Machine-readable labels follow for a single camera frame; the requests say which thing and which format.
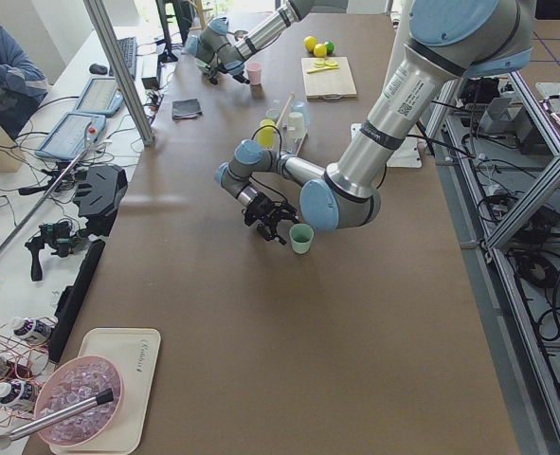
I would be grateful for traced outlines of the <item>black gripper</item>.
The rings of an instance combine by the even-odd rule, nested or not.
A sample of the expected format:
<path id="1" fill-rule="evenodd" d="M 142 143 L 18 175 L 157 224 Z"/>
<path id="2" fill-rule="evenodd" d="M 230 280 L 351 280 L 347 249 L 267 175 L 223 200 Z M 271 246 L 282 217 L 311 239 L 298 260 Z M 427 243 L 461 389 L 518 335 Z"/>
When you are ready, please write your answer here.
<path id="1" fill-rule="evenodd" d="M 298 210 L 290 204 L 273 201 L 262 192 L 245 208 L 244 223 L 247 226 L 250 227 L 255 222 L 259 222 L 256 230 L 265 241 L 278 241 L 281 245 L 286 246 L 287 241 L 277 233 L 277 225 L 280 221 L 298 224 Z"/>
<path id="2" fill-rule="evenodd" d="M 217 67 L 209 67 L 207 72 L 206 72 L 206 77 L 208 79 L 208 81 L 212 84 L 218 84 L 218 68 Z"/>

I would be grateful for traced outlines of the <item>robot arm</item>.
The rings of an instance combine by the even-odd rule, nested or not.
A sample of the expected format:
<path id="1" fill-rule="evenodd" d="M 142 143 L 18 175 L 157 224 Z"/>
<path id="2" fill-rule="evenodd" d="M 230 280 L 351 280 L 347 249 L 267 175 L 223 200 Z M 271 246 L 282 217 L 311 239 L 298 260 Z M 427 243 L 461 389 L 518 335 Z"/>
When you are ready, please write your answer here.
<path id="1" fill-rule="evenodd" d="M 532 54 L 534 1 L 415 1 L 405 55 L 340 159 L 321 168 L 293 154 L 242 141 L 215 174 L 217 183 L 265 222 L 272 202 L 251 182 L 277 173 L 300 185 L 300 211 L 318 231 L 364 226 L 381 200 L 374 182 L 446 82 L 501 75 Z"/>
<path id="2" fill-rule="evenodd" d="M 218 83 L 219 73 L 239 83 L 251 84 L 245 75 L 245 62 L 273 43 L 287 28 L 302 21 L 310 12 L 345 13 L 348 1 L 281 1 L 278 8 L 249 31 L 238 30 L 234 43 L 227 38 L 228 24 L 220 17 L 212 19 L 198 34 L 190 35 L 185 50 L 196 59 L 203 76 Z"/>

